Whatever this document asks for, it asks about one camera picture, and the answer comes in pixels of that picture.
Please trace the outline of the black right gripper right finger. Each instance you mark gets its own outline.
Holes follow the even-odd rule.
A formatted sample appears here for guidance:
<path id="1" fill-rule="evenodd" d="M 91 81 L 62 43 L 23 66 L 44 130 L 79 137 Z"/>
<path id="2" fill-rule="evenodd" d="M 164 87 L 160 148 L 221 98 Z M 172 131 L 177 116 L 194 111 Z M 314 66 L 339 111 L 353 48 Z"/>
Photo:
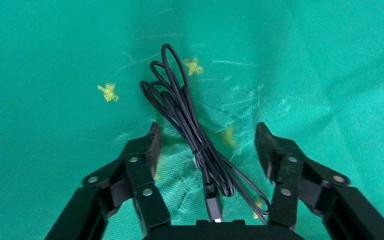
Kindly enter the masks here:
<path id="1" fill-rule="evenodd" d="M 322 219 L 333 240 L 384 240 L 384 217 L 342 173 L 308 158 L 291 139 L 259 122 L 254 145 L 274 185 L 268 222 L 288 230 L 297 223 L 298 202 Z"/>

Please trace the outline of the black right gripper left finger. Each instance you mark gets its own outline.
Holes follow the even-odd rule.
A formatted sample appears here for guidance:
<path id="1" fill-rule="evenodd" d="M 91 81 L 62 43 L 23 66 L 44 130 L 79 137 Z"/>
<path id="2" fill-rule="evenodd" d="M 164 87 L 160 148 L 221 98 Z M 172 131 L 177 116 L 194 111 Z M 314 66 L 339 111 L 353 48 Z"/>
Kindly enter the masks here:
<path id="1" fill-rule="evenodd" d="M 161 148 L 161 131 L 154 122 L 148 134 L 129 140 L 117 159 L 83 179 L 46 239 L 100 240 L 108 219 L 131 199 L 144 239 L 159 240 L 157 234 L 171 224 L 154 180 Z"/>

